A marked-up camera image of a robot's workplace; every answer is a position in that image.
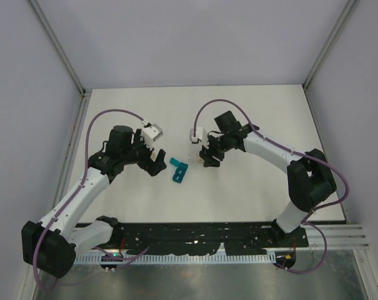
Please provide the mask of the right aluminium frame post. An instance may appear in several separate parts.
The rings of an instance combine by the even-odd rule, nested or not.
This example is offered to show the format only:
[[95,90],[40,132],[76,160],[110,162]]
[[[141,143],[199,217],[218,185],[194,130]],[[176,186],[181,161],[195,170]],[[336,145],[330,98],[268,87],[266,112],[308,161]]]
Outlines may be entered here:
[[338,18],[333,24],[332,29],[330,30],[326,40],[324,41],[321,50],[318,52],[318,55],[308,72],[308,75],[305,81],[302,84],[303,90],[307,91],[309,86],[312,84],[313,80],[316,78],[319,70],[323,66],[325,60],[330,55],[337,41],[339,40],[343,30],[345,29],[347,23],[352,17],[353,13],[357,9],[360,1],[359,0],[348,0],[346,1],[344,7],[342,8]]

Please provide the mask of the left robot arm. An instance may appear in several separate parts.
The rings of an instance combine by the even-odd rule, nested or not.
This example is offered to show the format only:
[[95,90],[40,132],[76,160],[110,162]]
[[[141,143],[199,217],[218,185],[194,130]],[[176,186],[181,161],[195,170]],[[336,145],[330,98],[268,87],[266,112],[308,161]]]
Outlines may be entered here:
[[92,248],[102,244],[117,248],[122,243],[122,233],[116,218],[101,216],[80,230],[75,229],[76,224],[125,166],[137,165],[150,176],[166,168],[163,149],[152,157],[153,144],[162,135],[162,129],[151,123],[137,130],[114,126],[101,150],[87,159],[87,169],[61,202],[39,222],[28,221],[23,226],[24,262],[61,279],[75,259]]

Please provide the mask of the aluminium frame post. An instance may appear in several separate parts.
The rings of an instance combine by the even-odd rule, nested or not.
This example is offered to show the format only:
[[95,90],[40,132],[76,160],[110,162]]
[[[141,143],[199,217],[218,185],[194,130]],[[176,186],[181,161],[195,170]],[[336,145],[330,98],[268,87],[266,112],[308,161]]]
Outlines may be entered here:
[[53,30],[48,18],[46,17],[44,11],[42,10],[41,5],[37,0],[27,0],[27,3],[29,7],[32,10],[32,13],[37,18],[38,22],[40,23],[41,27],[43,28],[49,42],[51,43],[52,47],[54,48],[57,56],[62,62],[62,65],[66,69],[66,72],[68,73],[69,77],[73,81],[76,89],[79,91],[80,95],[84,95],[86,90],[84,86],[82,85],[75,69],[73,68],[68,56],[66,55],[66,52],[63,48],[63,46],[60,43],[60,40],[58,39],[55,31]]
[[345,29],[347,23],[352,17],[353,13],[357,9],[360,1],[359,0],[348,0],[346,1],[344,7],[342,8],[338,18],[333,24],[332,29],[330,30],[326,40],[324,41],[321,50],[318,52],[318,55],[308,72],[308,75],[305,81],[302,84],[303,90],[307,91],[309,86],[312,84],[313,80],[316,78],[319,70],[323,66],[325,60],[330,55],[337,41],[339,40],[343,30]]

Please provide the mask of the teal pill organizer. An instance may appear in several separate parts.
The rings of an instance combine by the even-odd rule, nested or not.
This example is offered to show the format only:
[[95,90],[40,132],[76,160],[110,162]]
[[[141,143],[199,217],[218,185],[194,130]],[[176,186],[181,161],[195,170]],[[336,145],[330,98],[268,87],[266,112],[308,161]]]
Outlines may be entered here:
[[188,164],[180,162],[173,157],[170,158],[169,163],[176,168],[172,181],[178,184],[182,183],[188,169]]

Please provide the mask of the left aluminium frame post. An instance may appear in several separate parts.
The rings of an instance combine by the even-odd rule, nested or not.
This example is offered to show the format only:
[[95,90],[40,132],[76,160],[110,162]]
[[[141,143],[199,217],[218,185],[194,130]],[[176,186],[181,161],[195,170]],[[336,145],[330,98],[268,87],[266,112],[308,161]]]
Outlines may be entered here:
[[58,39],[55,31],[53,30],[48,18],[46,17],[44,11],[42,10],[41,5],[37,0],[27,0],[27,3],[29,7],[32,10],[32,13],[37,18],[38,22],[40,23],[41,27],[43,28],[49,42],[51,43],[52,47],[54,48],[57,56],[62,62],[62,65],[66,69],[66,72],[68,73],[69,77],[73,81],[76,89],[79,91],[80,95],[84,95],[86,90],[84,86],[82,85],[75,69],[73,68],[68,56],[66,55],[66,52],[63,48],[63,46],[60,43],[60,40]]

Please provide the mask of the clear pill bottle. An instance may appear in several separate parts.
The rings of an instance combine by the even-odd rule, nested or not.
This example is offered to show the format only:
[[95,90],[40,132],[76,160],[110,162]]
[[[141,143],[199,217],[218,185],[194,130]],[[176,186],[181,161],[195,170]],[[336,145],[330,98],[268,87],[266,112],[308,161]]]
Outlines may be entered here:
[[204,160],[200,157],[200,151],[202,150],[201,143],[190,143],[189,144],[189,156],[188,160],[193,164],[203,164]]

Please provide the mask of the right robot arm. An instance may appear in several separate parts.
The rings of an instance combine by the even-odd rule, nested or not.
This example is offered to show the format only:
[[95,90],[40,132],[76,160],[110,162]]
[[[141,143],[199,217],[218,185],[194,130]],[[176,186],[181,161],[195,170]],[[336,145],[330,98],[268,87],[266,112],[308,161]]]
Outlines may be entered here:
[[318,149],[296,154],[278,146],[251,123],[242,125],[231,111],[215,118],[219,128],[213,136],[204,128],[191,129],[191,142],[205,168],[218,168],[225,153],[238,149],[253,154],[281,170],[287,176],[289,203],[272,222],[271,238],[278,246],[286,246],[294,231],[318,204],[333,194],[337,185],[324,153]]

